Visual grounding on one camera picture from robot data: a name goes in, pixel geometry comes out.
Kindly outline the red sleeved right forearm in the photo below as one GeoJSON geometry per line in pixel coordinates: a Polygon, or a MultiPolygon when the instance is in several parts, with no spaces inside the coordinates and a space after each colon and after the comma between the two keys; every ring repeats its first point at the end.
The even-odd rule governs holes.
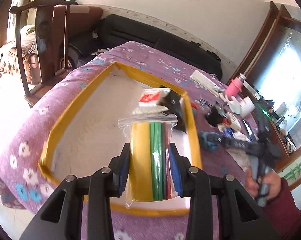
{"type": "Polygon", "coordinates": [[[281,178],[279,194],[263,208],[281,239],[301,239],[301,210],[295,205],[287,180],[281,178]]]}

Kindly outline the right hand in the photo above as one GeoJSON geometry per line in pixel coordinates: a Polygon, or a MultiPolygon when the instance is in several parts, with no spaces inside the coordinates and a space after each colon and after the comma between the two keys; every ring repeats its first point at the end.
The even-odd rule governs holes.
{"type": "MultiPolygon", "coordinates": [[[[269,185],[269,193],[268,193],[266,200],[271,200],[280,193],[281,182],[282,182],[282,180],[281,180],[280,176],[274,171],[266,174],[262,178],[262,183],[269,185]]],[[[257,197],[258,190],[259,190],[259,184],[256,182],[256,180],[253,179],[251,168],[246,170],[245,189],[249,192],[249,194],[252,197],[257,197]]]]}

